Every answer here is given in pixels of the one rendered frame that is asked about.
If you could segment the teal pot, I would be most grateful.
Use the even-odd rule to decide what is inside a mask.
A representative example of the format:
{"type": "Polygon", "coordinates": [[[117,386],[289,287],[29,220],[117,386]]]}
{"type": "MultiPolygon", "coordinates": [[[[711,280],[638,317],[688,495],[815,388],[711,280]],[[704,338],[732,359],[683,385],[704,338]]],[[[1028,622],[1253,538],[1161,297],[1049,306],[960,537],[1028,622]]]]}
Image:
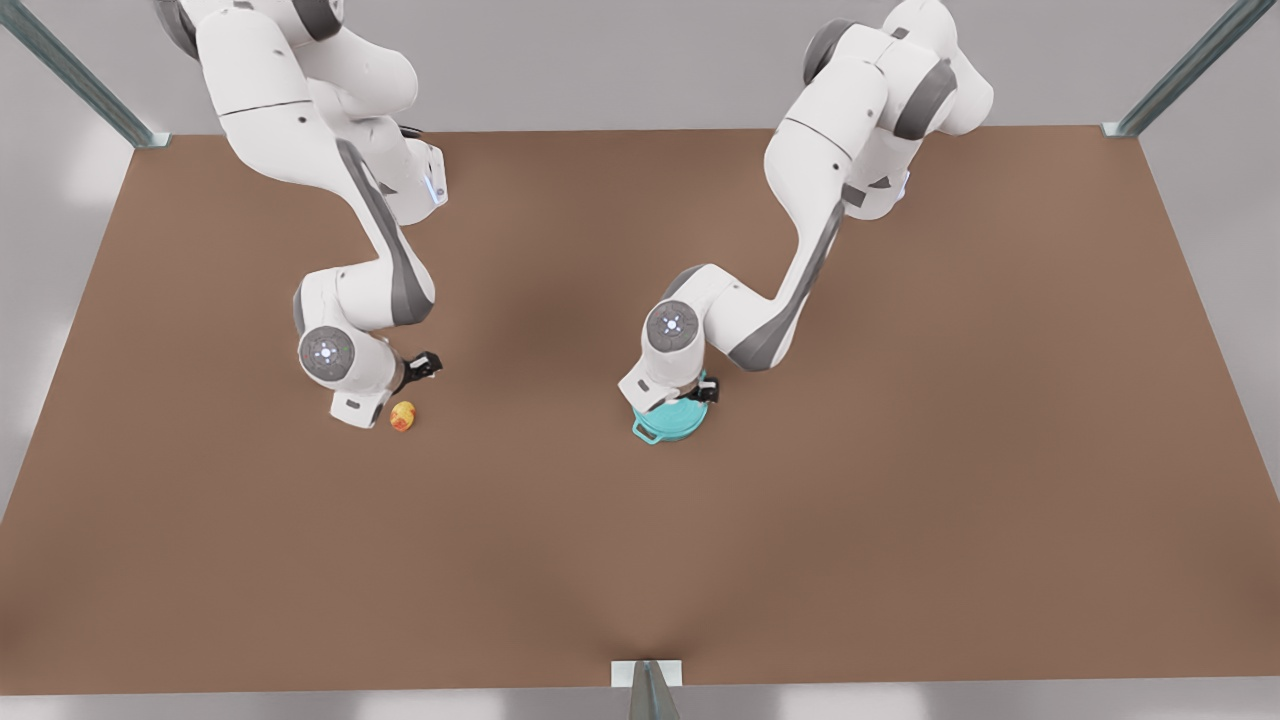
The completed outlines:
{"type": "Polygon", "coordinates": [[[708,404],[690,398],[662,404],[649,413],[634,410],[632,433],[648,445],[678,442],[699,428],[707,413],[708,404]]]}

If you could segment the silver frame post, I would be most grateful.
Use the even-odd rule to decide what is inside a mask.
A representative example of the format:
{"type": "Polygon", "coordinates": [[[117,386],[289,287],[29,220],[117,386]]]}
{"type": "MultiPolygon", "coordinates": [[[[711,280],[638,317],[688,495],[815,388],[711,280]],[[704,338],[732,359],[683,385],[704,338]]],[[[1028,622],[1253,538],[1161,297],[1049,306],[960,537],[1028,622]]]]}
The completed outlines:
{"type": "Polygon", "coordinates": [[[630,691],[627,720],[681,720],[671,688],[682,684],[681,660],[611,662],[611,685],[630,691]]]}
{"type": "Polygon", "coordinates": [[[164,149],[170,143],[169,133],[150,129],[22,0],[0,0],[0,26],[133,149],[164,149]]]}
{"type": "Polygon", "coordinates": [[[1103,136],[1139,137],[1276,3],[1277,0],[1235,0],[1120,120],[1100,126],[1103,136]]]}

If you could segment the teal pot lid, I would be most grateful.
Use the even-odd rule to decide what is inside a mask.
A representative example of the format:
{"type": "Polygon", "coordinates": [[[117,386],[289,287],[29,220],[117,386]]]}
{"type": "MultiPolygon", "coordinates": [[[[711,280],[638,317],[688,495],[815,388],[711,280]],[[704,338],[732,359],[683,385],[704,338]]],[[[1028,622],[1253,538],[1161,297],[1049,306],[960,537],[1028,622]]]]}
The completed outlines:
{"type": "Polygon", "coordinates": [[[704,372],[690,393],[664,402],[649,413],[636,413],[637,421],[657,434],[692,432],[701,424],[709,406],[719,400],[719,379],[704,372]]]}

